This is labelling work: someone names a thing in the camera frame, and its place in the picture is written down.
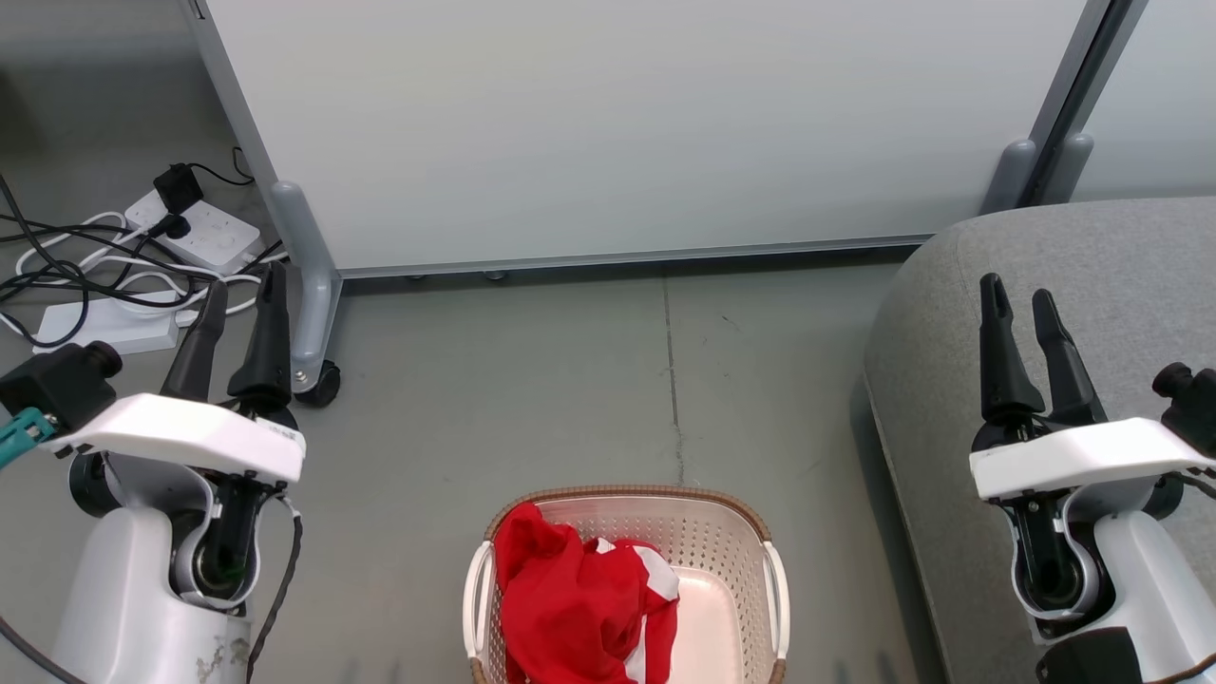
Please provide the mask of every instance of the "beige plastic basket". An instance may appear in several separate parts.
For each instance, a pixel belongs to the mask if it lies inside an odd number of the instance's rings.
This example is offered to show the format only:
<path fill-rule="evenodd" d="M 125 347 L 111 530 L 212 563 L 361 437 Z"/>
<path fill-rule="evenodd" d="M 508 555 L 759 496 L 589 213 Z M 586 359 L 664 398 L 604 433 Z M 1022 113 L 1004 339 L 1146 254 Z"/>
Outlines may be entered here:
<path fill-rule="evenodd" d="M 492 539 L 533 501 L 586 539 L 647 542 L 680 577 L 669 684 L 778 684 L 789 649 L 789 585 L 760 516 L 738 499 L 679 487 L 550 489 L 512 501 L 490 523 L 465 579 L 465 650 L 475 684 L 508 684 Z"/>

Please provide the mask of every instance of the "basket handle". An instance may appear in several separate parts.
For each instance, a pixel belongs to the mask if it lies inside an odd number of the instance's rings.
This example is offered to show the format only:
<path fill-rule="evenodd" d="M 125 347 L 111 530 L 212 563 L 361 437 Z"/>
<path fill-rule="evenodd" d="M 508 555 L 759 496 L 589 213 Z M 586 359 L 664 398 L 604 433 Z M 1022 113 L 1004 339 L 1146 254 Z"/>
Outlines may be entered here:
<path fill-rule="evenodd" d="M 784 660 L 789 651 L 789 581 L 786 579 L 786 566 L 781 562 L 781 554 L 772 542 L 764 543 L 764 565 L 769 582 L 769 619 L 772 628 L 772 650 L 777 658 Z"/>
<path fill-rule="evenodd" d="M 465 576 L 465 598 L 461 606 L 462 627 L 465 630 L 465 652 L 469 658 L 477 658 L 485 650 L 485 613 L 490 604 L 490 589 L 494 578 L 494 545 L 482 542 L 473 554 Z M 482 600 L 477 600 L 478 584 L 482 585 Z"/>

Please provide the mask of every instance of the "white panel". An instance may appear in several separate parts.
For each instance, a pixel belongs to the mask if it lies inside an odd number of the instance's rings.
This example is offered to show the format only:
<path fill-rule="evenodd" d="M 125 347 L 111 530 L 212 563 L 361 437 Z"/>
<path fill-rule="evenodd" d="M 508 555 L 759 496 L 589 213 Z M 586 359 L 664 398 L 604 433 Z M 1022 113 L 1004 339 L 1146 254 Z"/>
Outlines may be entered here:
<path fill-rule="evenodd" d="M 1083 0 L 212 0 L 339 269 L 933 232 Z"/>
<path fill-rule="evenodd" d="M 1073 201 L 1216 194 L 1216 0 L 1153 0 L 1085 131 Z"/>

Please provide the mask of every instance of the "red clothing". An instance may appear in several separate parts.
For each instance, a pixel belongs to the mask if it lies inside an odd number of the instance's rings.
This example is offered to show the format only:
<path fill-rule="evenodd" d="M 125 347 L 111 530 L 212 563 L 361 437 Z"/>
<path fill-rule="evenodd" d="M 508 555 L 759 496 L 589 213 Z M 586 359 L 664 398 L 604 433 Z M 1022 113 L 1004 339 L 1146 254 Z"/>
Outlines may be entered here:
<path fill-rule="evenodd" d="M 512 684 L 664 684 L 679 579 L 653 546 L 582 543 L 530 503 L 494 538 Z"/>

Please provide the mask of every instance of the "floor crack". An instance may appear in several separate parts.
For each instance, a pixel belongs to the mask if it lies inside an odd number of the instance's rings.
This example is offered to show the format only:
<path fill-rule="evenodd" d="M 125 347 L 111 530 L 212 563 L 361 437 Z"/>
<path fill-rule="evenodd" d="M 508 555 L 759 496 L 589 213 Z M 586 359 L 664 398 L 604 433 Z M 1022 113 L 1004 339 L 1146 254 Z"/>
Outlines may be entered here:
<path fill-rule="evenodd" d="M 680 402 L 676 399 L 676 354 L 671 343 L 671 297 L 668 293 L 668 274 L 663 274 L 663 318 L 668 326 L 668 382 L 671 385 L 671 425 L 676 428 L 676 486 L 683 487 L 683 430 L 680 428 Z"/>

